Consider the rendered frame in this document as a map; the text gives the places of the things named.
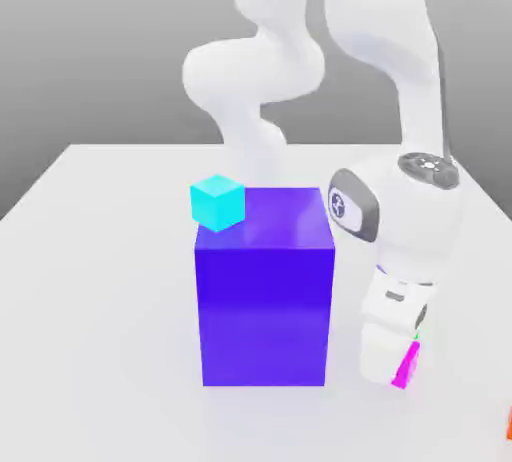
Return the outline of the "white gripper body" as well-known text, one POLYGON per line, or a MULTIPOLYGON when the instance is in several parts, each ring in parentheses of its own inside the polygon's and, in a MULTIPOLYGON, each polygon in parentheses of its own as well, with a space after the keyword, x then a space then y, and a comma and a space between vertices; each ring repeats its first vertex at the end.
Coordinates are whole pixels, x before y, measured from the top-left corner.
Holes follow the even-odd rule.
POLYGON ((373 383, 392 385, 391 381, 414 340, 378 324, 365 323, 361 333, 362 376, 373 383))

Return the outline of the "small cyan cube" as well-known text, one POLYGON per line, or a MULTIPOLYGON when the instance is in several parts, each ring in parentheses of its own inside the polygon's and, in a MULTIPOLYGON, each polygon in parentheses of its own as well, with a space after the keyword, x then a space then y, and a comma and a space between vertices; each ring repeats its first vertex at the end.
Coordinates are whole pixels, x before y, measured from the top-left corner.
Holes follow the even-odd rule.
POLYGON ((245 186, 214 175, 190 186, 192 219, 220 232, 245 219, 245 186))

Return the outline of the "large blue box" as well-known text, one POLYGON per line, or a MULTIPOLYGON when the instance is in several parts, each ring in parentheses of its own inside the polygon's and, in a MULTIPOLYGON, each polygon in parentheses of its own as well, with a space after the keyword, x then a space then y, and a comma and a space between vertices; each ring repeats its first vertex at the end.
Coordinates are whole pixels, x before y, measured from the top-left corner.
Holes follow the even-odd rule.
POLYGON ((206 386, 322 386, 335 243, 316 187, 249 188, 245 219, 194 247, 206 386))

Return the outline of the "small magenta cube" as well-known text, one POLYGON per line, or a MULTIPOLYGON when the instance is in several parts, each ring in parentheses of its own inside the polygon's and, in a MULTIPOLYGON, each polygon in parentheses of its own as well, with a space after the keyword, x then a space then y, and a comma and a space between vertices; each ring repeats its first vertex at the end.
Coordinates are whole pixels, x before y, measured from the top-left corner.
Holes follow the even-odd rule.
POLYGON ((420 352, 420 342, 415 339, 409 347, 404 359, 402 360, 395 377, 391 384, 399 389, 406 389, 416 370, 417 361, 420 352))

